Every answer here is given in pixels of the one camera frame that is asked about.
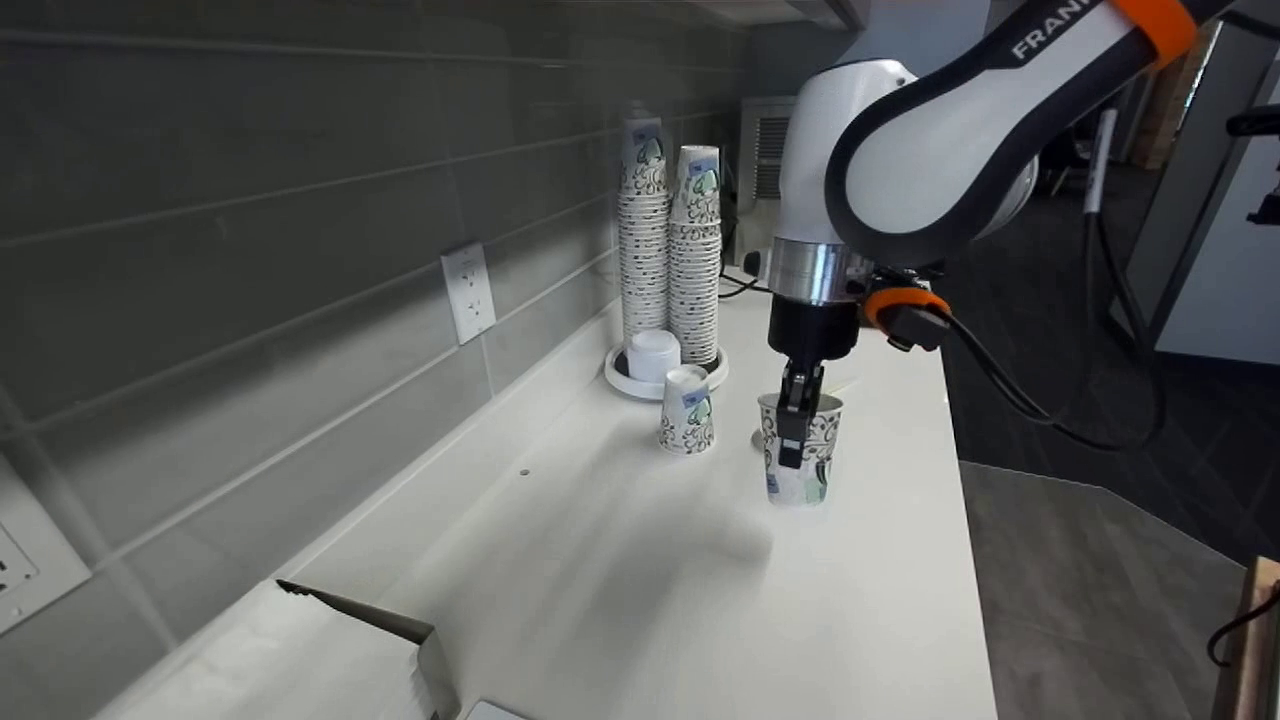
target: paper cup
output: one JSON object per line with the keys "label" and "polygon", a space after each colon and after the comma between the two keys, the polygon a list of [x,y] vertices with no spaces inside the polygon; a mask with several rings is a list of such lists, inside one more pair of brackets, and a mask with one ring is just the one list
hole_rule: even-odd
{"label": "paper cup", "polygon": [[719,227],[670,224],[670,336],[684,363],[719,355]]}
{"label": "paper cup", "polygon": [[762,452],[762,488],[773,502],[795,508],[795,502],[828,500],[840,411],[843,405],[835,395],[818,395],[815,414],[809,423],[805,459],[801,467],[785,467],[776,459],[780,452],[776,395],[758,395],[758,452]]}
{"label": "paper cup", "polygon": [[719,147],[680,143],[670,224],[719,227]]}
{"label": "paper cup", "polygon": [[625,130],[619,270],[628,336],[667,328],[667,147],[651,116]]}
{"label": "paper cup", "polygon": [[628,339],[628,377],[638,384],[663,384],[680,367],[680,339],[670,330],[635,330]]}
{"label": "paper cup", "polygon": [[697,363],[680,363],[663,379],[663,423],[660,435],[667,446],[684,457],[710,446],[715,411],[707,373]]}

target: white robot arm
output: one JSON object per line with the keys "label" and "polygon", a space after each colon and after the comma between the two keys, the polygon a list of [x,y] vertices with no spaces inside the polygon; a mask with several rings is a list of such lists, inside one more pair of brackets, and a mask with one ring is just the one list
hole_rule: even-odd
{"label": "white robot arm", "polygon": [[956,63],[914,78],[865,58],[813,75],[785,147],[769,343],[787,355],[780,459],[801,462],[823,361],[860,306],[1000,227],[1034,150],[1145,68],[1197,45],[1228,0],[1026,0]]}

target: gray tile backsplash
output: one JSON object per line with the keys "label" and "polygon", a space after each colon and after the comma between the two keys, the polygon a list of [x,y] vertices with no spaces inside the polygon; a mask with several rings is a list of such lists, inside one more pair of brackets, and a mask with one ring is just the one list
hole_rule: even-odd
{"label": "gray tile backsplash", "polygon": [[193,632],[484,401],[484,361],[468,343],[341,423],[322,442],[306,442],[249,488],[157,534],[129,564],[165,618]]}
{"label": "gray tile backsplash", "polygon": [[42,430],[100,530],[129,544],[457,343],[439,270]]}
{"label": "gray tile backsplash", "polygon": [[738,47],[680,0],[0,3],[0,452],[91,564],[0,715],[91,715],[590,320],[628,99],[730,143]]}
{"label": "gray tile backsplash", "polygon": [[529,363],[551,350],[570,328],[603,306],[606,269],[616,257],[603,257],[581,274],[564,281],[549,296],[530,299],[523,310],[505,320],[484,336],[490,387],[509,387]]}
{"label": "gray tile backsplash", "polygon": [[613,196],[594,196],[549,224],[487,242],[490,304],[515,310],[567,270],[616,246]]}
{"label": "gray tile backsplash", "polygon": [[0,45],[0,231],[444,154],[436,63]]}
{"label": "gray tile backsplash", "polygon": [[0,715],[91,715],[165,654],[106,571],[0,640]]}

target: wall outlet cover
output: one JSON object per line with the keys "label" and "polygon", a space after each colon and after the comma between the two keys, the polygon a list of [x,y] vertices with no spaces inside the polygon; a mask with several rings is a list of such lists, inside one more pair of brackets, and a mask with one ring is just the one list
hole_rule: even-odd
{"label": "wall outlet cover", "polygon": [[444,269],[457,339],[468,343],[470,336],[494,325],[484,246],[468,242],[453,257],[439,257],[439,269]]}
{"label": "wall outlet cover", "polygon": [[85,559],[0,457],[0,632],[89,580]]}

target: gray floor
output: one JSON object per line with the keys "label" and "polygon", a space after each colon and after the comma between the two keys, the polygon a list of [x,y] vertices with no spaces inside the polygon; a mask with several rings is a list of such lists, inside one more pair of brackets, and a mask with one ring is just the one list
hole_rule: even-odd
{"label": "gray floor", "polygon": [[1206,720],[1244,566],[1095,482],[962,462],[1000,720]]}
{"label": "gray floor", "polygon": [[[1121,257],[1151,186],[1147,170],[1110,176]],[[1072,423],[1133,435],[1151,411],[1147,379],[1110,325],[1086,330],[1079,274],[1079,196],[1064,191],[1033,198],[1003,231],[956,257],[940,287],[1034,395],[1072,409]],[[1077,384],[1086,343],[1095,373]],[[1280,373],[1165,363],[1165,430],[1115,457],[1026,423],[966,355],[947,350],[960,457],[1110,488],[1237,559],[1280,556]]]}

